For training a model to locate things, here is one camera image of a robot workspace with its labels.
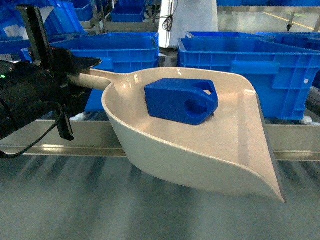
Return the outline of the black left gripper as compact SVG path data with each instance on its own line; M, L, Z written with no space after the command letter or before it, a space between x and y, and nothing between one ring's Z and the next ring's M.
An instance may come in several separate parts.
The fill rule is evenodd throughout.
M45 69L50 74L52 82L60 85L59 81L64 81L66 77L64 73L59 72L58 67L55 65L54 55L49 44L40 8L20 4L15 9L20 12L23 19L34 57L33 63ZM72 56L68 73L76 75L101 63L102 60L100 58ZM58 117L55 123L61 138L68 141L74 140L69 117L75 117L85 111L91 93L91 88L71 86L65 97L66 107L60 103L55 107L55 115Z

